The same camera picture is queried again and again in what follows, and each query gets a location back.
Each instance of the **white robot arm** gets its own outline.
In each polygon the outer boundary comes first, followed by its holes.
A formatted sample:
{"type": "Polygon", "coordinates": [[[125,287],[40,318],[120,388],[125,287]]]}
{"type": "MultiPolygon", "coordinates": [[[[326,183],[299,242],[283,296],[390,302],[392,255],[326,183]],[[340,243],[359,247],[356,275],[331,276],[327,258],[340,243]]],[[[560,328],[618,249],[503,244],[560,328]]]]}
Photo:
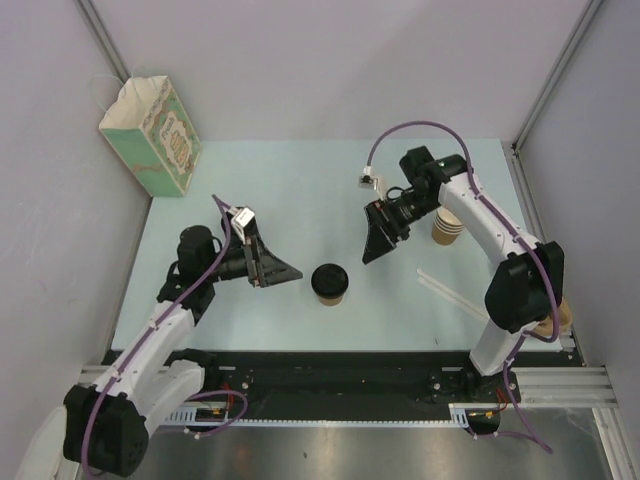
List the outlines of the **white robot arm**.
{"type": "Polygon", "coordinates": [[[225,215],[225,245],[216,252],[217,239],[207,227],[184,230],[178,260],[145,327],[93,385],[75,385],[67,393],[66,459],[81,462],[85,469],[133,473],[149,437],[165,418],[203,385],[212,390],[220,386],[215,356],[203,358],[197,351],[186,351],[186,358],[157,375],[202,319],[215,296],[213,284],[246,277],[254,287],[269,287],[302,278],[299,270],[267,250],[251,209],[226,206],[223,211],[216,201],[225,215]]]}
{"type": "Polygon", "coordinates": [[[380,177],[367,176],[372,173],[370,167],[360,178],[361,186],[376,188],[381,196],[365,207],[369,234],[362,261],[367,264],[395,249],[399,241],[409,238],[411,223],[439,206],[450,210],[495,267],[485,296],[491,321],[471,351],[470,360],[478,376],[496,375],[505,362],[513,359],[523,333],[560,303],[564,253],[555,242],[543,245],[515,225],[484,193],[460,155],[436,160],[426,147],[419,147],[407,152],[400,167],[411,186],[400,189],[402,193],[394,198],[377,188],[384,185],[380,177]],[[542,278],[532,254],[547,278],[542,278]]]}

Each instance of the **black lid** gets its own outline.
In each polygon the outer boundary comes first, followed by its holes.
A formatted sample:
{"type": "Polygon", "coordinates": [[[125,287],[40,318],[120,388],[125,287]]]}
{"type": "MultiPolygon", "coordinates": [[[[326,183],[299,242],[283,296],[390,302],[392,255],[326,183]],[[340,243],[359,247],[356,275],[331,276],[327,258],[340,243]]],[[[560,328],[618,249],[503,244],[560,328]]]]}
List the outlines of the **black lid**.
{"type": "Polygon", "coordinates": [[[348,287],[347,272],[335,263],[320,265],[311,276],[311,288],[322,298],[330,300],[341,297],[348,287]]]}

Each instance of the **light blue table surface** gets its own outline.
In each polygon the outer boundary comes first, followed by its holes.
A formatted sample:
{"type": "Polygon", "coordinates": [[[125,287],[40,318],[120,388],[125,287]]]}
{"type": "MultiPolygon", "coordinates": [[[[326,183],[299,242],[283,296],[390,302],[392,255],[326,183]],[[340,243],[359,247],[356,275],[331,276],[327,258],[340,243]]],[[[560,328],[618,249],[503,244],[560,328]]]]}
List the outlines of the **light blue table surface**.
{"type": "MultiPolygon", "coordinates": [[[[156,198],[140,244],[112,348],[124,349],[147,322],[180,232],[202,224],[222,237],[217,194],[256,212],[269,250],[304,274],[299,281],[252,288],[246,279],[216,283],[216,297],[182,347],[209,350],[438,351],[473,348],[483,322],[417,281],[421,268],[471,302],[483,305],[487,257],[468,232],[451,246],[431,239],[433,217],[411,227],[411,238],[365,266],[364,206],[375,198],[360,189],[371,141],[204,142],[188,194],[156,198]],[[349,290],[335,307],[320,304],[311,274],[323,263],[349,274],[349,290]]],[[[407,186],[398,161],[427,145],[434,156],[459,152],[445,139],[387,140],[374,170],[389,185],[407,186]]],[[[524,226],[499,140],[468,142],[476,172],[489,193],[524,226]]],[[[558,350],[528,340],[527,350],[558,350]]]]}

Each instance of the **paper bag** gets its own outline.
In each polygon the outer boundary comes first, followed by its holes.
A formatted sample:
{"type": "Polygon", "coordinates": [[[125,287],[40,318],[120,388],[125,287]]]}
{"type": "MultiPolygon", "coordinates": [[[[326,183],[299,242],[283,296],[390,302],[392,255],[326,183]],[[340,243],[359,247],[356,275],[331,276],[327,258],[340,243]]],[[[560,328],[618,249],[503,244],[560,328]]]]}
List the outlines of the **paper bag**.
{"type": "Polygon", "coordinates": [[[202,146],[167,76],[127,80],[99,128],[149,195],[187,193],[202,146]]]}

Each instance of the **white wall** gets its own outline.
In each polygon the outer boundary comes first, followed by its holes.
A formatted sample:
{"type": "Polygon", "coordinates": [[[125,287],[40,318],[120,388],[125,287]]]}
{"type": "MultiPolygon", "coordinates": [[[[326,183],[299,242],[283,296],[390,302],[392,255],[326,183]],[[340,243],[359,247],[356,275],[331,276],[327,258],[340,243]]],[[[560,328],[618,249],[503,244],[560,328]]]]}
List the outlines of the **white wall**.
{"type": "Polygon", "coordinates": [[[371,138],[419,118],[513,140],[586,3],[95,1],[129,68],[172,75],[208,140],[371,138]]]}
{"type": "Polygon", "coordinates": [[[605,364],[640,451],[640,2],[607,2],[524,147],[543,226],[565,249],[578,340],[605,364]]]}
{"type": "MultiPolygon", "coordinates": [[[[3,2],[0,57],[0,478],[9,479],[107,344],[148,199],[97,130],[87,82],[108,70],[71,0],[3,2]]],[[[115,98],[117,85],[96,83],[115,98]]]]}

